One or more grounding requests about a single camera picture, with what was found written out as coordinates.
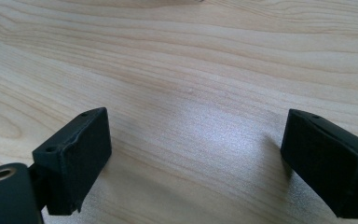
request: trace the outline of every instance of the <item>screw hole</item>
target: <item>screw hole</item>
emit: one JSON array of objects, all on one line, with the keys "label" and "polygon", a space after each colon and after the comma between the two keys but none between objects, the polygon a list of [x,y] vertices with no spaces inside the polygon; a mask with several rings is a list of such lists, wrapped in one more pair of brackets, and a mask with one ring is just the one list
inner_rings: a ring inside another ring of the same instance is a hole
[{"label": "screw hole", "polygon": [[57,149],[56,147],[48,147],[48,148],[46,148],[46,152],[53,152],[56,149]]},{"label": "screw hole", "polygon": [[0,181],[11,177],[15,173],[16,173],[16,168],[14,168],[14,167],[9,167],[9,168],[0,170]]}]

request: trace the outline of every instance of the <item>black plastic part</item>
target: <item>black plastic part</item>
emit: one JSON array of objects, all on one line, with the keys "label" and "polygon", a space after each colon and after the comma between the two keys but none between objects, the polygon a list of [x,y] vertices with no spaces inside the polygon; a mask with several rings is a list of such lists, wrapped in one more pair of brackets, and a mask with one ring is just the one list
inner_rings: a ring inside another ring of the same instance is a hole
[{"label": "black plastic part", "polygon": [[76,209],[80,212],[111,154],[106,108],[77,116],[38,147],[33,152],[34,164],[42,168],[37,169],[41,172],[36,172],[36,176],[47,178],[48,213],[71,215]]},{"label": "black plastic part", "polygon": [[283,159],[337,217],[358,218],[358,137],[334,123],[290,109]]},{"label": "black plastic part", "polygon": [[43,223],[27,166],[0,166],[0,223]]}]

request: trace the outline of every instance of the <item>wood grain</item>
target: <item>wood grain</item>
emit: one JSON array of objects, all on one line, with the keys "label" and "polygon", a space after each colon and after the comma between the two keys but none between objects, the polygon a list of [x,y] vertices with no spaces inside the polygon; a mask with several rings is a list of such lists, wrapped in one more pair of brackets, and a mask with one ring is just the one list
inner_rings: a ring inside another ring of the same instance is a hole
[{"label": "wood grain", "polygon": [[358,1],[0,0],[0,164],[99,106],[113,157],[47,223],[358,223],[279,152],[289,108],[358,135]]}]

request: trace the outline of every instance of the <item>light wood surface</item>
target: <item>light wood surface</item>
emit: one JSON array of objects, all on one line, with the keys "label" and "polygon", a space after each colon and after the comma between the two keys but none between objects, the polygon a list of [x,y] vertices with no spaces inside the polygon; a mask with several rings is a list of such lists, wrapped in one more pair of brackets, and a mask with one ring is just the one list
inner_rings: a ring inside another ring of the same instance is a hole
[{"label": "light wood surface", "polygon": [[47,223],[358,223],[279,151],[289,108],[358,135],[358,1],[0,0],[0,165],[100,106],[113,157]]}]

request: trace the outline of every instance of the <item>wooden table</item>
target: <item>wooden table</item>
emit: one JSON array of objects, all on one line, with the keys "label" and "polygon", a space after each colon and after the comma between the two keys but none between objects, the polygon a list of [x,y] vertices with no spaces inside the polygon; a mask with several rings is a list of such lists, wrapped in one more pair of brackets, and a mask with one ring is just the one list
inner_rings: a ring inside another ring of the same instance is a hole
[{"label": "wooden table", "polygon": [[280,156],[289,108],[358,135],[358,1],[0,0],[0,165],[100,106],[113,157],[47,223],[358,223]]}]

